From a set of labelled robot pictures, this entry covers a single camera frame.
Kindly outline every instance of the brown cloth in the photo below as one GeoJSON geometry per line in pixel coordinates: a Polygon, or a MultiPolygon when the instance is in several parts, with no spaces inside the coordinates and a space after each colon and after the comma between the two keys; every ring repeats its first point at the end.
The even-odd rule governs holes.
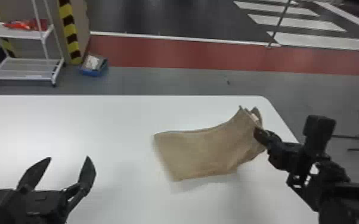
{"type": "Polygon", "coordinates": [[[235,172],[265,150],[253,137],[262,127],[257,108],[240,106],[229,121],[208,129],[154,135],[156,149],[175,181],[235,172]]]}

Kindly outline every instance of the white table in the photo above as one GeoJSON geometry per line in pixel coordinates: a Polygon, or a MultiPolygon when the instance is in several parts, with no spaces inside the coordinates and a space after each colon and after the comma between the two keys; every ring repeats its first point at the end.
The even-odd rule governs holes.
{"type": "Polygon", "coordinates": [[[236,174],[171,182],[153,134],[211,127],[257,106],[266,129],[296,142],[263,97],[0,96],[0,188],[13,188],[32,164],[51,156],[37,189],[75,183],[89,155],[91,193],[68,223],[316,224],[317,214],[285,184],[267,153],[236,174]]]}

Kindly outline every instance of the metal pole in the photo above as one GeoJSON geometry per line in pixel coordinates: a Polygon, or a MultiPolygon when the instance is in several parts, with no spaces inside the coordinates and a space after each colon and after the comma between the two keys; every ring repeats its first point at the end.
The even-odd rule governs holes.
{"type": "MultiPolygon", "coordinates": [[[[47,16],[49,17],[50,24],[52,24],[54,26],[54,23],[52,22],[53,20],[51,17],[51,13],[50,13],[49,3],[47,3],[47,0],[43,0],[43,1],[46,6],[47,16]]],[[[58,41],[57,31],[56,31],[55,27],[54,27],[53,33],[54,33],[55,41],[57,42],[58,51],[60,52],[60,58],[63,58],[63,51],[61,50],[60,41],[58,41]]]]}
{"type": "Polygon", "coordinates": [[[33,11],[35,12],[36,23],[38,24],[39,35],[41,36],[42,47],[43,47],[43,51],[45,52],[45,57],[46,57],[46,60],[47,60],[47,65],[50,65],[49,53],[47,52],[47,48],[46,48],[46,40],[44,39],[44,36],[43,36],[43,34],[42,34],[41,20],[39,19],[38,8],[36,7],[36,2],[35,2],[35,0],[32,0],[32,6],[33,6],[33,11]]]}
{"type": "Polygon", "coordinates": [[[284,16],[285,16],[285,14],[287,13],[287,10],[288,10],[288,8],[289,8],[289,5],[291,4],[291,1],[292,1],[292,0],[288,0],[288,1],[287,1],[287,4],[286,4],[285,7],[284,7],[284,11],[283,11],[283,13],[281,13],[280,19],[278,20],[276,29],[273,31],[273,35],[271,35],[271,40],[270,40],[270,42],[268,43],[267,48],[271,48],[271,45],[272,45],[273,42],[274,42],[274,38],[275,38],[275,36],[276,36],[278,30],[280,30],[281,23],[283,22],[284,16]]]}

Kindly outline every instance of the shelf rack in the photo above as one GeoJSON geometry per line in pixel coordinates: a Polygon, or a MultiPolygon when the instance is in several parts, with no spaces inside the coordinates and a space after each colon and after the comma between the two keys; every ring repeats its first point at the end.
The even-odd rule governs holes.
{"type": "MultiPolygon", "coordinates": [[[[35,0],[31,0],[33,11],[35,13],[36,23],[41,27],[39,19],[38,8],[35,0]]],[[[45,58],[12,58],[9,57],[7,51],[3,48],[7,56],[2,63],[0,63],[0,80],[49,80],[53,87],[56,86],[56,79],[64,63],[63,52],[58,41],[57,33],[55,32],[54,24],[50,14],[50,8],[47,0],[44,0],[50,25],[46,31],[34,30],[17,30],[9,29],[0,23],[0,38],[15,38],[15,39],[31,39],[39,40],[45,53],[45,58]],[[57,48],[60,53],[60,58],[49,58],[49,53],[46,47],[46,40],[53,33],[57,48]]]]}

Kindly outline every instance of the blue container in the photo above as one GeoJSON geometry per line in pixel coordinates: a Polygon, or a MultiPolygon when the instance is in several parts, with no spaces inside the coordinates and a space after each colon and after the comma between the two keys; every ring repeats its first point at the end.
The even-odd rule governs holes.
{"type": "Polygon", "coordinates": [[[88,69],[83,69],[82,67],[80,67],[79,70],[84,76],[100,77],[103,75],[104,71],[107,70],[107,68],[108,68],[107,60],[104,60],[99,70],[88,70],[88,69]]]}

